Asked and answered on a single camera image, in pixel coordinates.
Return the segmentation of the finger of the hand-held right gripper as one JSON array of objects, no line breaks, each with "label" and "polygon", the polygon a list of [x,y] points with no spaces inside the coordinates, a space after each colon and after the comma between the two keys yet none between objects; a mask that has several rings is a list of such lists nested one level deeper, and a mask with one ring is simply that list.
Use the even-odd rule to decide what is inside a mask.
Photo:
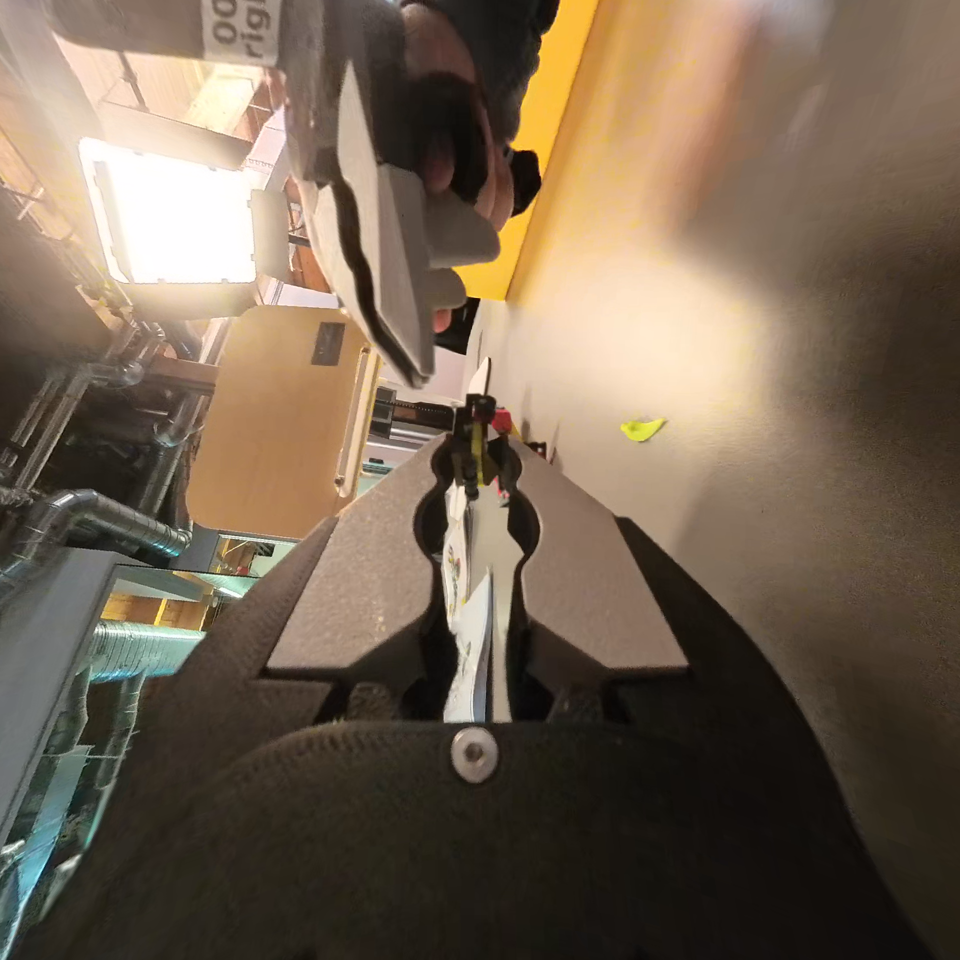
[{"label": "finger of the hand-held right gripper", "polygon": [[435,375],[435,312],[466,298],[456,270],[497,260],[500,240],[471,203],[451,190],[426,190],[404,79],[400,73],[381,85],[362,67],[345,68],[337,156],[369,274],[369,336],[399,377],[420,389]]},{"label": "finger of the hand-held right gripper", "polygon": [[331,291],[354,324],[412,389],[422,374],[381,317],[374,276],[359,242],[353,195],[342,184],[309,184],[309,241]]}]

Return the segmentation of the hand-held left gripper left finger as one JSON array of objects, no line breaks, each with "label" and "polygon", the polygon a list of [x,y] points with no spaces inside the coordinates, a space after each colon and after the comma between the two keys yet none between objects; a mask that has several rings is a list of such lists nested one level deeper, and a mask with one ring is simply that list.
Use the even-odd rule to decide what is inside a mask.
[{"label": "hand-held left gripper left finger", "polygon": [[336,517],[266,662],[284,681],[386,688],[441,720],[454,673],[441,570],[451,437],[429,441]]}]

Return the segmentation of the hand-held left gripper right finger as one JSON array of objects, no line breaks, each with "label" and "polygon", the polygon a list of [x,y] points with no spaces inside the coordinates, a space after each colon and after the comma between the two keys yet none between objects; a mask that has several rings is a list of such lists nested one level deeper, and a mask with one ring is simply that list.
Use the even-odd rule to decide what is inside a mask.
[{"label": "hand-held left gripper right finger", "polygon": [[545,717],[570,694],[602,701],[616,685],[687,673],[615,514],[522,441],[495,446],[521,551],[495,659],[510,720]]}]

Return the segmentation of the small black lego assembly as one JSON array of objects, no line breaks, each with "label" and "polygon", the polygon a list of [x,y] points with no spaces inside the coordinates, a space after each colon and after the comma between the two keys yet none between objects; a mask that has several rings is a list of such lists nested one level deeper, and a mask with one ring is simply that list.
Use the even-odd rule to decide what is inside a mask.
[{"label": "small black lego assembly", "polygon": [[454,414],[450,457],[456,486],[468,505],[482,487],[498,479],[500,463],[490,452],[489,429],[497,413],[496,400],[486,393],[469,393]]}]

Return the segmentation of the yellow plastic bin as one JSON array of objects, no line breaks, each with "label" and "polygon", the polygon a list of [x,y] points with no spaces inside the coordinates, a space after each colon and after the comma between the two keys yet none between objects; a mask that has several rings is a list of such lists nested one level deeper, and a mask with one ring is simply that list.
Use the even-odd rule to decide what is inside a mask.
[{"label": "yellow plastic bin", "polygon": [[[537,154],[544,181],[598,7],[598,1],[559,2],[557,17],[542,39],[539,65],[522,102],[514,145]],[[504,225],[499,233],[498,258],[457,269],[466,294],[494,302],[509,298],[535,208],[532,202]]]}]

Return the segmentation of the person's right forearm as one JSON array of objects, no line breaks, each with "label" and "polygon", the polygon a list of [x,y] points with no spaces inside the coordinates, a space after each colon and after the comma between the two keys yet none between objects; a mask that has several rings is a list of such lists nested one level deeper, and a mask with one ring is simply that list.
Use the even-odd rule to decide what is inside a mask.
[{"label": "person's right forearm", "polygon": [[501,144],[515,140],[523,99],[540,65],[543,38],[553,26],[558,1],[438,1],[465,44],[481,87],[491,132]]}]

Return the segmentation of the person's right hand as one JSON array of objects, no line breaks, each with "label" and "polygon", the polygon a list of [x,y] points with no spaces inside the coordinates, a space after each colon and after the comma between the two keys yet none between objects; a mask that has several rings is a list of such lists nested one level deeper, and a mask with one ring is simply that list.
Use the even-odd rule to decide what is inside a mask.
[{"label": "person's right hand", "polygon": [[[401,8],[405,39],[405,65],[412,80],[435,81],[454,77],[465,82],[471,111],[484,138],[486,180],[474,209],[501,232],[512,216],[515,202],[513,173],[505,144],[495,138],[481,78],[468,45],[443,13],[419,3]],[[432,132],[416,149],[416,172],[429,194],[450,190],[455,151],[450,136]]]}]

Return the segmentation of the open instruction booklet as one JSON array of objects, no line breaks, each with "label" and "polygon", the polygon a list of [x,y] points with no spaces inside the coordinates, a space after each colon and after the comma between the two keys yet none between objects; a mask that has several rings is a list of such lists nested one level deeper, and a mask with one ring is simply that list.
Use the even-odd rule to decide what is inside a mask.
[{"label": "open instruction booklet", "polygon": [[496,582],[481,534],[495,505],[496,492],[491,486],[481,486],[474,500],[457,485],[451,486],[446,496],[440,574],[455,653],[442,710],[442,720],[448,724],[482,722],[489,716]]}]

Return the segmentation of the studio light panel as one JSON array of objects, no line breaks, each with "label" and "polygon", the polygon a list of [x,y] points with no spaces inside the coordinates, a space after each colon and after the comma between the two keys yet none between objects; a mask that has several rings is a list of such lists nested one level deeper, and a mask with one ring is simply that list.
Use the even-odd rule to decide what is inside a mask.
[{"label": "studio light panel", "polygon": [[289,207],[265,176],[83,138],[105,269],[126,286],[250,284],[290,269]]}]

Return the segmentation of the wooden head desk lamp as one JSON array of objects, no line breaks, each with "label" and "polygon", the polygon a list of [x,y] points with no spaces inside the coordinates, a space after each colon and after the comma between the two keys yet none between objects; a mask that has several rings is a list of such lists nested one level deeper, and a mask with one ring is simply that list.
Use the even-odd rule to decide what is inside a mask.
[{"label": "wooden head desk lamp", "polygon": [[192,521],[303,539],[356,490],[369,433],[361,402],[391,368],[339,308],[256,306],[226,333],[186,486]]}]

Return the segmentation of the silver spiral ventilation duct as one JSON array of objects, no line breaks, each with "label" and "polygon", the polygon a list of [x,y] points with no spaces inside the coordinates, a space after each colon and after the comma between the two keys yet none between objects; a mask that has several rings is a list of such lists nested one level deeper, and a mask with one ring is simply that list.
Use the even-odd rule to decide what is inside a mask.
[{"label": "silver spiral ventilation duct", "polygon": [[172,676],[205,636],[203,630],[101,619],[89,644],[90,683]]}]

